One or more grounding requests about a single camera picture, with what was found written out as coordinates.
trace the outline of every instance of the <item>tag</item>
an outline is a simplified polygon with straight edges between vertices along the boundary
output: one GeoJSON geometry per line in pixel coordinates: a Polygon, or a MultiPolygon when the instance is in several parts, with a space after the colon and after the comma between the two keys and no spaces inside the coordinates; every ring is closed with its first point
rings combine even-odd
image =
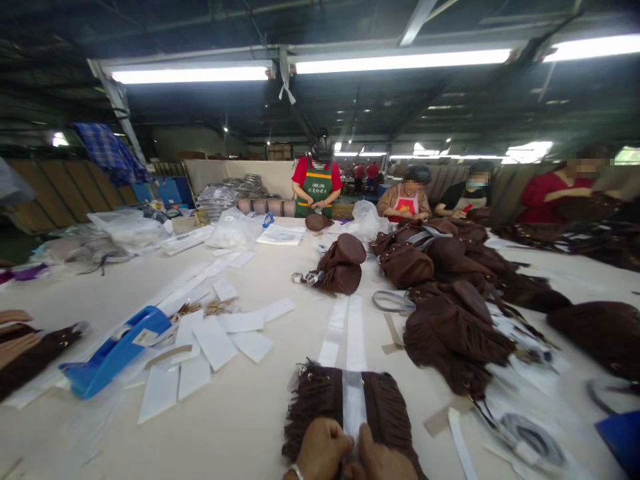
{"type": "Polygon", "coordinates": [[[136,338],[131,341],[131,343],[140,347],[150,347],[157,337],[158,334],[156,332],[143,329],[142,332],[138,333],[136,338]]]}
{"type": "Polygon", "coordinates": [[[424,420],[422,424],[425,426],[432,438],[435,438],[438,433],[446,429],[449,426],[449,409],[454,409],[462,413],[466,413],[473,408],[473,404],[468,397],[456,397],[454,400],[445,407],[438,410],[428,419],[424,420]]]}

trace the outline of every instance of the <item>clear plastic bag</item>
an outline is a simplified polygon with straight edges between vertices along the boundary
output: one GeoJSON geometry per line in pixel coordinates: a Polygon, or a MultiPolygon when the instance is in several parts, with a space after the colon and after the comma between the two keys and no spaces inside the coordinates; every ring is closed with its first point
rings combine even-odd
{"type": "Polygon", "coordinates": [[[138,255],[160,248],[162,240],[169,236],[160,222],[143,215],[142,210],[133,209],[87,214],[118,246],[138,255]]]}
{"type": "Polygon", "coordinates": [[[369,244],[375,240],[378,232],[389,232],[389,220],[378,215],[374,204],[360,200],[353,206],[353,221],[343,226],[343,232],[358,238],[368,252],[369,244]]]}
{"type": "Polygon", "coordinates": [[[264,217],[248,217],[236,207],[225,210],[215,230],[205,240],[208,247],[253,250],[262,233],[264,217]]]}

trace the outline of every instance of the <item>woman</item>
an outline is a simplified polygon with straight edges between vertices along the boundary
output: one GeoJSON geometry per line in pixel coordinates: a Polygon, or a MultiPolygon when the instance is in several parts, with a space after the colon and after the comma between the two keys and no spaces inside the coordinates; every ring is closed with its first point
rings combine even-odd
{"type": "Polygon", "coordinates": [[[291,189],[296,194],[295,216],[306,218],[316,210],[331,218],[332,203],[340,196],[340,167],[333,161],[333,148],[327,140],[327,130],[311,146],[311,157],[302,157],[291,177],[291,189]]]}
{"type": "Polygon", "coordinates": [[[469,210],[491,206],[493,164],[476,162],[469,167],[467,180],[450,186],[434,210],[436,215],[454,219],[467,218],[469,210]]]}
{"type": "MultiPolygon", "coordinates": [[[[576,153],[574,159],[562,162],[556,170],[529,180],[521,202],[527,209],[518,223],[566,223],[558,208],[573,197],[590,197],[597,174],[610,163],[617,149],[608,143],[590,145],[576,153]]],[[[607,192],[617,197],[617,192],[607,192]]]]}
{"type": "Polygon", "coordinates": [[[431,216],[425,187],[431,181],[431,172],[425,165],[409,167],[402,183],[389,188],[378,202],[378,215],[389,221],[404,219],[426,220],[431,216]]]}

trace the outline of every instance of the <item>purple item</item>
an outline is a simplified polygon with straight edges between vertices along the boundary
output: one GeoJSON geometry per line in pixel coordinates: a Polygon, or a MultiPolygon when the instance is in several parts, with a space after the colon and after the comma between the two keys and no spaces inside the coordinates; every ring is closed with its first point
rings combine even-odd
{"type": "Polygon", "coordinates": [[[41,263],[40,265],[23,265],[22,267],[11,269],[11,273],[16,281],[27,281],[38,278],[40,276],[40,272],[47,268],[48,266],[44,263],[41,263]]]}

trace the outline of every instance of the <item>window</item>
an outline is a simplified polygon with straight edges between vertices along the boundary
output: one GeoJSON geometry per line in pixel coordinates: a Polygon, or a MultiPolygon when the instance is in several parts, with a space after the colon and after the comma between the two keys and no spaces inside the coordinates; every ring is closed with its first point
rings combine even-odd
{"type": "Polygon", "coordinates": [[[51,144],[54,147],[59,147],[61,145],[68,145],[69,142],[65,138],[65,134],[64,133],[56,132],[56,133],[53,134],[53,140],[51,141],[51,144]]]}

